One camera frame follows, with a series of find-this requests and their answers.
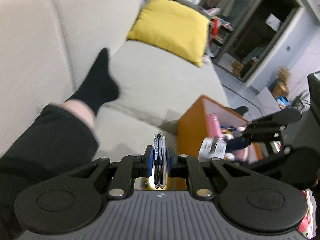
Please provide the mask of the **stack of round badges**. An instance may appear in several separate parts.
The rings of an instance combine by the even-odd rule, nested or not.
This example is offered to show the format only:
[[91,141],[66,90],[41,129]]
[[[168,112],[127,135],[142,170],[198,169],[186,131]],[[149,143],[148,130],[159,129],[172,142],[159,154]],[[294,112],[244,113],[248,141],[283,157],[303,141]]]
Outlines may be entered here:
[[153,143],[153,178],[156,189],[164,189],[167,184],[166,138],[158,132]]

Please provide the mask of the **grey photo card box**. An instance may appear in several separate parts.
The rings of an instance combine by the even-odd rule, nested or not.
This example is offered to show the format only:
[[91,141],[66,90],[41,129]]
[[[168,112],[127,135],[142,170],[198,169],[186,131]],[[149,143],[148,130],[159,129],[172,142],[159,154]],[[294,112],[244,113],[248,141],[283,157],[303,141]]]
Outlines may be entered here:
[[199,150],[198,160],[206,163],[212,158],[223,159],[226,152],[227,142],[219,137],[204,138]]

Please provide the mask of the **orange cardboard box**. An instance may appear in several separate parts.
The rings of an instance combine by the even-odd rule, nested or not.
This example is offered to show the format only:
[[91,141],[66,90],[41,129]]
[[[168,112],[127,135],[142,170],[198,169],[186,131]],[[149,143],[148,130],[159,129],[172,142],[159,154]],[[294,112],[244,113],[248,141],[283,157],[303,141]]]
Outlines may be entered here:
[[217,101],[202,95],[181,116],[177,123],[177,152],[199,156],[204,138],[208,137],[207,116],[216,114],[222,126],[243,127],[247,120]]

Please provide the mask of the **golden vase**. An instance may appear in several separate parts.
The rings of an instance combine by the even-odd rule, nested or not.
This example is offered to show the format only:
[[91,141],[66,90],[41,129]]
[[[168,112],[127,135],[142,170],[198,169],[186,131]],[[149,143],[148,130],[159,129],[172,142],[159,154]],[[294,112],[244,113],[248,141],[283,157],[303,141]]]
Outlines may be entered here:
[[284,67],[280,66],[278,70],[278,81],[272,90],[272,95],[275,99],[280,96],[287,97],[289,95],[288,82],[291,77],[290,71]]

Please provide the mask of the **right leg black sock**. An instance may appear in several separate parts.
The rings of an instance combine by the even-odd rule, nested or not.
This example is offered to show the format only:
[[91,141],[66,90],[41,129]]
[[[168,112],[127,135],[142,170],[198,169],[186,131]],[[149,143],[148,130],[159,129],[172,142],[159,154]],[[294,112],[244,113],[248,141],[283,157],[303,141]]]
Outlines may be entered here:
[[248,107],[246,106],[240,106],[237,108],[229,108],[227,107],[228,110],[234,111],[236,114],[240,115],[240,116],[244,116],[244,114],[246,114],[248,112]]

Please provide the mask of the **leg black sock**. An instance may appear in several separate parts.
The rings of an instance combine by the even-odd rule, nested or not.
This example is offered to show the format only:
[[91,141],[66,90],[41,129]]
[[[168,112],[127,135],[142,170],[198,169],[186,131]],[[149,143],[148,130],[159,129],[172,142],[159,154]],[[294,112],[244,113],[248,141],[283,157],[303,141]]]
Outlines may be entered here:
[[63,104],[48,104],[1,157],[1,239],[22,231],[14,213],[21,191],[89,163],[99,144],[93,126],[100,107],[117,100],[108,49],[100,51],[79,89]]
[[234,111],[236,114],[240,115],[240,116],[244,116],[244,114],[246,114],[248,112],[248,107],[246,106],[240,106],[237,108],[229,108],[227,107],[228,110]]

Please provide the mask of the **left leg black sock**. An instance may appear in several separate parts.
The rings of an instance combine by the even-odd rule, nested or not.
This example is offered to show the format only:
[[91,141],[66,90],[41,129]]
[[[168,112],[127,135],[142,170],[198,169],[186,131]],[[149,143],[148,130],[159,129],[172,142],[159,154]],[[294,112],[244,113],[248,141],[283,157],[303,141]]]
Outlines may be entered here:
[[93,126],[100,107],[117,100],[108,49],[100,51],[79,89],[63,104],[48,104],[1,157],[1,239],[22,231],[14,213],[21,191],[89,163],[99,144]]

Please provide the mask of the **dark glass cabinet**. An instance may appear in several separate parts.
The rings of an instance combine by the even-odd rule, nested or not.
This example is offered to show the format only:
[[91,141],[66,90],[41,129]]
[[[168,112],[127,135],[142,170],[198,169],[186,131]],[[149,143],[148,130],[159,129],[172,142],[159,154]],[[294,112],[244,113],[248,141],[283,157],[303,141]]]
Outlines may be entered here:
[[207,52],[218,67],[246,81],[279,40],[297,0],[200,0],[211,13]]

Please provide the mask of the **yellow cushion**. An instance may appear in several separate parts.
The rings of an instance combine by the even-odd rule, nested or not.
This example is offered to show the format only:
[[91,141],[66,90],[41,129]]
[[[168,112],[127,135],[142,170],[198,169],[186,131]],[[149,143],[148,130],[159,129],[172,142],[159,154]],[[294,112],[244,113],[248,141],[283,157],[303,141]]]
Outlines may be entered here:
[[127,38],[171,52],[202,66],[209,19],[172,0],[148,0]]

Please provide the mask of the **beige sofa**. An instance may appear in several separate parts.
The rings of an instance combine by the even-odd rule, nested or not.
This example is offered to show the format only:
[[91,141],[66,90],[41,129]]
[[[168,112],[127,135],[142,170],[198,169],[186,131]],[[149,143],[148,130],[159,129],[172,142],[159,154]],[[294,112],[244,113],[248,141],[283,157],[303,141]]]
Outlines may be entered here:
[[143,0],[1,0],[1,152],[49,103],[81,85],[97,55],[109,50],[118,100],[101,107],[95,158],[143,153],[162,132],[176,146],[178,119],[202,95],[227,106],[211,62],[201,67],[127,39]]

